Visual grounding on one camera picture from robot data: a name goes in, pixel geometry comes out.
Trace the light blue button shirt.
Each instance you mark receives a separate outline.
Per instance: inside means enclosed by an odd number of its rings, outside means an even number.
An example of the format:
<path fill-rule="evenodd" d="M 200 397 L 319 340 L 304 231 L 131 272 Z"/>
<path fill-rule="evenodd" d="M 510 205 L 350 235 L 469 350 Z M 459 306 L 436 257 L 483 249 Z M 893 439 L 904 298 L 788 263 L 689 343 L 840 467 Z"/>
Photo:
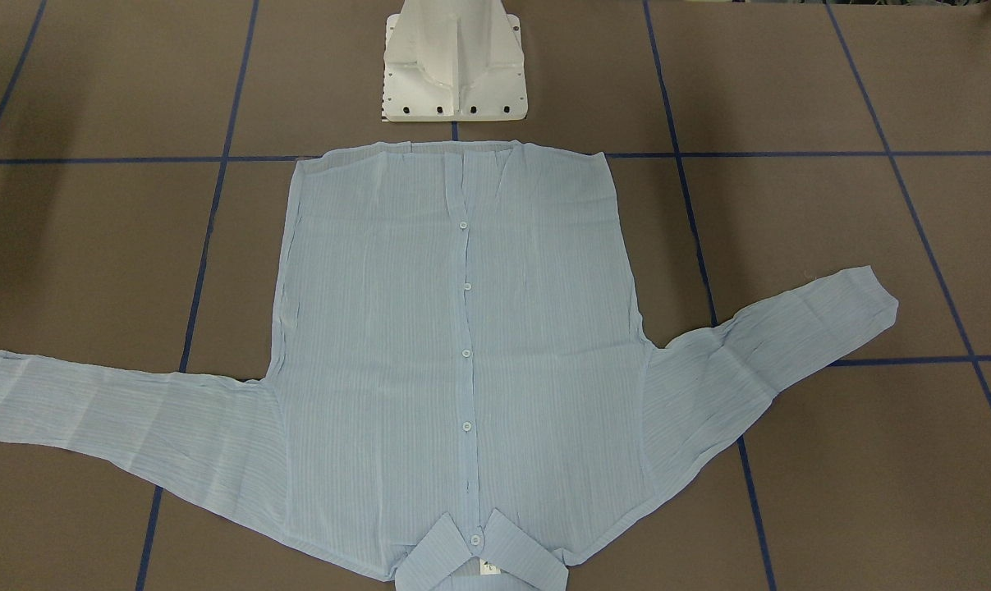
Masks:
<path fill-rule="evenodd" d="M 338 149 L 293 172 L 265 377 L 0 350 L 0 442 L 397 590 L 563 590 L 897 307 L 852 267 L 659 347 L 601 154 Z"/>

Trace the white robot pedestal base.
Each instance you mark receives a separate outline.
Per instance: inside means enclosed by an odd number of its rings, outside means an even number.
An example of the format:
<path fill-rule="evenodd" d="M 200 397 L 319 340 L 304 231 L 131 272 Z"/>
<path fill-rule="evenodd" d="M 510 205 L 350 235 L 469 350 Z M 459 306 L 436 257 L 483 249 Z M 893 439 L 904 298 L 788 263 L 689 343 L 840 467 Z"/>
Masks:
<path fill-rule="evenodd" d="M 385 22 L 386 122 L 502 122 L 529 111 L 521 20 L 502 1 L 406 1 Z"/>

